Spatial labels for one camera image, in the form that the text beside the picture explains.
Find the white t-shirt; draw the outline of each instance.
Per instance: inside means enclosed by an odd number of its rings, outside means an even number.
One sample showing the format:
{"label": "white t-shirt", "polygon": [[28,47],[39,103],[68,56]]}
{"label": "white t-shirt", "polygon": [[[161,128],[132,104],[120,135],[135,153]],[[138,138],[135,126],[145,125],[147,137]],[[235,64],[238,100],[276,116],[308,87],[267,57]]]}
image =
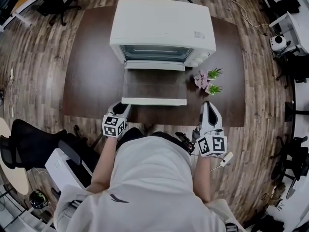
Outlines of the white t-shirt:
{"label": "white t-shirt", "polygon": [[[73,200],[83,202],[70,216],[65,209]],[[145,137],[118,149],[108,190],[92,194],[66,186],[54,224],[59,232],[226,232],[228,222],[242,230],[226,202],[215,202],[205,206],[193,193],[187,152]]]}

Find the forearm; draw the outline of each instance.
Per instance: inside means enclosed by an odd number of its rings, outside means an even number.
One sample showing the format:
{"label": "forearm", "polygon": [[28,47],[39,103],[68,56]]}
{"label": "forearm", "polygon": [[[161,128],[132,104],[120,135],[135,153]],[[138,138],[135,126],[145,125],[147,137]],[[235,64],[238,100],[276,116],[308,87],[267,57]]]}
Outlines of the forearm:
{"label": "forearm", "polygon": [[211,160],[198,156],[193,177],[193,191],[203,203],[211,201]]}
{"label": "forearm", "polygon": [[93,172],[91,185],[87,188],[92,193],[98,193],[109,188],[114,167],[117,138],[108,137],[98,164]]}

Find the black helmet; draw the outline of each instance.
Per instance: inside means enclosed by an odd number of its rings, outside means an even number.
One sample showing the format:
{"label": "black helmet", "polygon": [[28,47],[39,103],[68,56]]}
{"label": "black helmet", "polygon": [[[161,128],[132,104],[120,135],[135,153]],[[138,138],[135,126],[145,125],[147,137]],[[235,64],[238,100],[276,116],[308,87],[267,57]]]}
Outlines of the black helmet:
{"label": "black helmet", "polygon": [[29,202],[35,209],[43,209],[48,205],[48,200],[44,193],[40,190],[35,190],[29,196]]}

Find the green succulent plant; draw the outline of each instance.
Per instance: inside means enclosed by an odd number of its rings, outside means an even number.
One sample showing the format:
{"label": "green succulent plant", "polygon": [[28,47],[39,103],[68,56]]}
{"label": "green succulent plant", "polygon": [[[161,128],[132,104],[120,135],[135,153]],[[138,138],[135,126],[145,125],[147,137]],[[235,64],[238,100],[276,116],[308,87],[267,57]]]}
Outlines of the green succulent plant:
{"label": "green succulent plant", "polygon": [[221,75],[223,72],[221,71],[222,69],[213,69],[211,71],[208,72],[208,78],[209,79],[216,79],[216,77],[218,77],[219,75]]}
{"label": "green succulent plant", "polygon": [[217,85],[211,85],[208,89],[209,93],[211,94],[218,94],[222,91],[222,87],[221,86],[217,86]]}

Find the white cube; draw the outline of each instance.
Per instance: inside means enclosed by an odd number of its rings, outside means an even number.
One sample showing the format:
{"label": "white cube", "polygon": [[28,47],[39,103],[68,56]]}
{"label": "white cube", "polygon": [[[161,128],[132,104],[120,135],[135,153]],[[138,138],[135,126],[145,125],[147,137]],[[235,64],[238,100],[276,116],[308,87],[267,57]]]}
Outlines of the white cube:
{"label": "white cube", "polygon": [[203,157],[217,157],[226,153],[227,137],[206,134],[197,139],[197,146]]}
{"label": "white cube", "polygon": [[112,115],[104,115],[102,128],[103,135],[108,137],[119,137],[126,127],[126,119]]}

